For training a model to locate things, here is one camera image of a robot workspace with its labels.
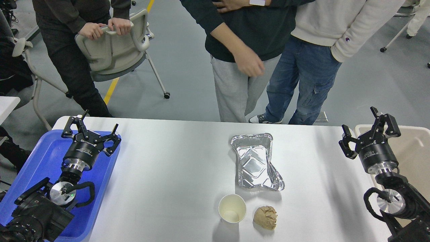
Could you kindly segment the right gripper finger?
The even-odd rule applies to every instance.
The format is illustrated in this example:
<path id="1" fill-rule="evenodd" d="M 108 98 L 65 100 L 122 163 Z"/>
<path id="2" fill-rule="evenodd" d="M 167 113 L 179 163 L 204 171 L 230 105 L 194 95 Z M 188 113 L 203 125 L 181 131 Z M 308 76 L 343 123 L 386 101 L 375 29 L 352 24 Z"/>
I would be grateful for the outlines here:
<path id="1" fill-rule="evenodd" d="M 375 117 L 371 128 L 372 137 L 400 137 L 402 135 L 395 117 L 390 114 L 382 114 L 373 106 L 370 107 L 370 110 Z"/>
<path id="2" fill-rule="evenodd" d="M 359 144 L 360 140 L 352 136 L 350 128 L 347 125 L 343 124 L 341 127 L 343 130 L 343 136 L 342 139 L 338 142 L 339 146 L 341 147 L 345 157 L 355 159 L 358 155 L 358 152 L 350 148 L 350 142 L 354 144 Z"/>

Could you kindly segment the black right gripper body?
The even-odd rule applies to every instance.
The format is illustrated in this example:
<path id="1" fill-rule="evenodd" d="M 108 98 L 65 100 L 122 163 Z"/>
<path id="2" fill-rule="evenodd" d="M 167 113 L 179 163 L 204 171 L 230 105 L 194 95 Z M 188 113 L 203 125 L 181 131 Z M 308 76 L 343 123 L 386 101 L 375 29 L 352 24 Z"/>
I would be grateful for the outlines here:
<path id="1" fill-rule="evenodd" d="M 365 172 L 381 174 L 398 167 L 399 162 L 382 131 L 367 131 L 357 139 L 356 152 Z"/>

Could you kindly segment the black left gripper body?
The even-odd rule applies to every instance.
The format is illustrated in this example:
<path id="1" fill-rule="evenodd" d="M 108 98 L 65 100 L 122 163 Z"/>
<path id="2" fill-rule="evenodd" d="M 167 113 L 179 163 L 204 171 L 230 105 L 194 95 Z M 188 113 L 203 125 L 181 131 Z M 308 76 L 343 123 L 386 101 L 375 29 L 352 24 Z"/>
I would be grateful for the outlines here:
<path id="1" fill-rule="evenodd" d="M 93 168 L 100 152 L 104 149 L 107 136 L 90 131 L 88 139 L 83 133 L 73 135 L 64 131 L 63 138 L 73 139 L 72 144 L 63 157 L 63 167 L 73 167 L 79 171 L 89 171 Z"/>

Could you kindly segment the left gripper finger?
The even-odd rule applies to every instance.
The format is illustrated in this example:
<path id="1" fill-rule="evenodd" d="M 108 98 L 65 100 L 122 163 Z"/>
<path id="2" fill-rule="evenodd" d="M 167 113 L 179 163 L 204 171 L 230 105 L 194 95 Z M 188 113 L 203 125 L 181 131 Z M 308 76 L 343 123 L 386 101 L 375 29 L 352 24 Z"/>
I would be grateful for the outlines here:
<path id="1" fill-rule="evenodd" d="M 101 151 L 105 153 L 106 156 L 111 156 L 116 150 L 119 144 L 121 143 L 121 138 L 116 134 L 116 130 L 118 128 L 119 124 L 115 124 L 112 132 L 105 136 L 100 136 L 99 143 L 103 145 L 103 148 Z M 107 147 L 105 145 L 105 142 L 112 141 L 113 144 L 110 147 Z"/>
<path id="2" fill-rule="evenodd" d="M 88 114 L 89 110 L 85 110 L 81 117 L 70 116 L 68 122 L 66 123 L 65 128 L 61 134 L 62 138 L 73 138 L 73 132 L 71 130 L 72 125 L 77 126 L 78 134 L 83 134 L 85 139 L 89 139 L 89 131 L 87 130 L 83 120 L 85 116 Z"/>

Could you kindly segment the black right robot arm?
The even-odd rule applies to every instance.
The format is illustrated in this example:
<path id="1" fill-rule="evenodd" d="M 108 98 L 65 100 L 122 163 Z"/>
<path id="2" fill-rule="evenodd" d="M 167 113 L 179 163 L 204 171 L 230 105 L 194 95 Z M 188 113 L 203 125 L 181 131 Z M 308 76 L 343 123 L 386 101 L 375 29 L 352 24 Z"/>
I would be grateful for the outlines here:
<path id="1" fill-rule="evenodd" d="M 369 213 L 384 222 L 391 232 L 389 242 L 428 242 L 429 202 L 399 172 L 399 162 L 388 139 L 401 136 L 395 117 L 370 107 L 375 122 L 358 138 L 352 137 L 347 125 L 342 125 L 339 145 L 347 158 L 359 156 L 364 171 L 375 175 L 383 190 L 372 187 L 363 196 Z"/>

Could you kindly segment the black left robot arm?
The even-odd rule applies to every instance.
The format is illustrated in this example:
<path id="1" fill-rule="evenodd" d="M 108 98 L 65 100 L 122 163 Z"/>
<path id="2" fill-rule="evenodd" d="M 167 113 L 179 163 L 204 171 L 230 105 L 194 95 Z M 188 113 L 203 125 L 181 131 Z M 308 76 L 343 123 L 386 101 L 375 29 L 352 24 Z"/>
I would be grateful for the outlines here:
<path id="1" fill-rule="evenodd" d="M 2 242 L 82 242 L 98 216 L 122 141 L 69 117 L 37 143 L 1 201 Z"/>

